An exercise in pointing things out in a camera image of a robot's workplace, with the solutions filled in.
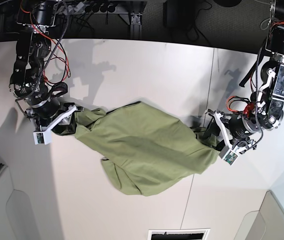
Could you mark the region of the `green t-shirt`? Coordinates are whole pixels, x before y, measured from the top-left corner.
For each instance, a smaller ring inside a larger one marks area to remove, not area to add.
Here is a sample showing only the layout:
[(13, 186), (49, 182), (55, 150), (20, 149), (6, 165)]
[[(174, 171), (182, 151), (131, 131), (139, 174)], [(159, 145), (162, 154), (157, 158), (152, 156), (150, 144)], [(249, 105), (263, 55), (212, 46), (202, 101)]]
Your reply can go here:
[(100, 153), (109, 181), (125, 195), (157, 195), (202, 174), (219, 154), (214, 138), (200, 140), (200, 130), (141, 101), (108, 112), (84, 109), (74, 114), (72, 127), (53, 132)]

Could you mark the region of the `white vent slot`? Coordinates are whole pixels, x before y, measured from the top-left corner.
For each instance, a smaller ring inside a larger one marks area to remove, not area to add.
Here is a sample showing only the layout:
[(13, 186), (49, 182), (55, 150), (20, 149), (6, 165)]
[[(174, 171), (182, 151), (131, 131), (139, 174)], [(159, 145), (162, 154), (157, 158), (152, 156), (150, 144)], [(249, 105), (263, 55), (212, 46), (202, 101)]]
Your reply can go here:
[(147, 240), (207, 240), (210, 228), (200, 229), (152, 229)]

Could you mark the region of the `grey partition right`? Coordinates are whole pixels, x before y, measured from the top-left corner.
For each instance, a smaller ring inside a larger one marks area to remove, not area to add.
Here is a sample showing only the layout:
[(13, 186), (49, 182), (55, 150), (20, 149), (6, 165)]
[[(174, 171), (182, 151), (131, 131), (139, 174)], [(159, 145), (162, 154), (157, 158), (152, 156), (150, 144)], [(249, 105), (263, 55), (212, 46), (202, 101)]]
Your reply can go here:
[(257, 211), (247, 213), (236, 240), (284, 240), (284, 208), (272, 190), (267, 191)]

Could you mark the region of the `grey partition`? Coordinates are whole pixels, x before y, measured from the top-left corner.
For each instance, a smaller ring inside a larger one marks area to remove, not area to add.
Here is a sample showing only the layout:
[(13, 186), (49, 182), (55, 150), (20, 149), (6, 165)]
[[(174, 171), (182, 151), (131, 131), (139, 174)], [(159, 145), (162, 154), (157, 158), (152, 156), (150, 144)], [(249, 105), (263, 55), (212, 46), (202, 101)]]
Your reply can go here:
[(284, 240), (284, 208), (272, 190), (267, 191), (257, 211), (247, 213), (236, 240)]
[(29, 196), (13, 187), (9, 168), (0, 168), (0, 240), (40, 240)]

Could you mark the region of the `grey partition left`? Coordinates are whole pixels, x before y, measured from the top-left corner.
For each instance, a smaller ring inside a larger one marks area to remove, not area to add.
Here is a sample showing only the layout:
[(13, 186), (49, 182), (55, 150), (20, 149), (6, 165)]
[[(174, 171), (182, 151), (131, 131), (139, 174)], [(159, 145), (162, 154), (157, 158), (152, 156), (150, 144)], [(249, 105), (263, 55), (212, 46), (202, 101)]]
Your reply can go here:
[(0, 168), (0, 240), (40, 240), (29, 196), (13, 187), (9, 168)]

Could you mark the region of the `black power strip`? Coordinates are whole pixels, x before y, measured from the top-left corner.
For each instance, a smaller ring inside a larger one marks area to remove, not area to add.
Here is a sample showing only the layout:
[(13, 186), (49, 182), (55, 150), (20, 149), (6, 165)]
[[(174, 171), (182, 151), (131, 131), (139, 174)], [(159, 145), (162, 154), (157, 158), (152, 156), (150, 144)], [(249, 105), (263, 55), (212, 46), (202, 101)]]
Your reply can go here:
[(84, 12), (85, 13), (114, 13), (118, 4), (112, 1), (89, 1), (84, 3)]

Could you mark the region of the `aluminium frame post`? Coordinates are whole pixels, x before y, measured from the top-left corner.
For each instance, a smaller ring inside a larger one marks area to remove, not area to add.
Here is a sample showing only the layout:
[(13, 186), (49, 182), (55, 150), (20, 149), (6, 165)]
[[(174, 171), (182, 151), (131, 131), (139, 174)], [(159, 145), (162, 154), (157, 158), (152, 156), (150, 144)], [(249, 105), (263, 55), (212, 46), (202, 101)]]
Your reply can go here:
[(141, 40), (142, 38), (142, 16), (140, 12), (131, 12), (129, 14), (130, 20), (130, 38), (132, 40)]

